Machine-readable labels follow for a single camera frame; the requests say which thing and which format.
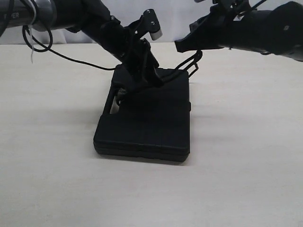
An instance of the table surface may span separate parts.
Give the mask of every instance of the table surface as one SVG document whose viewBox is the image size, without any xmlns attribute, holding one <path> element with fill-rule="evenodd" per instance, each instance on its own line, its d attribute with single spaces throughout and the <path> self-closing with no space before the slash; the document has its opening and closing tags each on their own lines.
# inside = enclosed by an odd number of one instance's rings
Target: table surface
<svg viewBox="0 0 303 227">
<path fill-rule="evenodd" d="M 303 63 L 206 51 L 175 164 L 96 154 L 111 72 L 0 49 L 1 227 L 303 227 Z M 54 49 L 118 64 L 96 44 Z M 152 49 L 164 68 L 192 54 Z"/>
</svg>

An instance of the black case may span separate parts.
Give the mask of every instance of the black case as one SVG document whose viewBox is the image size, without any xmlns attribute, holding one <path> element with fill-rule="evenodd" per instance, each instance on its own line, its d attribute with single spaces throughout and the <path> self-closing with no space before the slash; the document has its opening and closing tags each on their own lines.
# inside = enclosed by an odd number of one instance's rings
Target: black case
<svg viewBox="0 0 303 227">
<path fill-rule="evenodd" d="M 160 76 L 170 72 L 157 69 Z M 101 155 L 185 161 L 190 149 L 188 73 L 164 87 L 128 97 L 119 111 L 111 114 L 114 83 L 134 86 L 128 72 L 118 66 L 94 136 L 96 151 Z"/>
</svg>

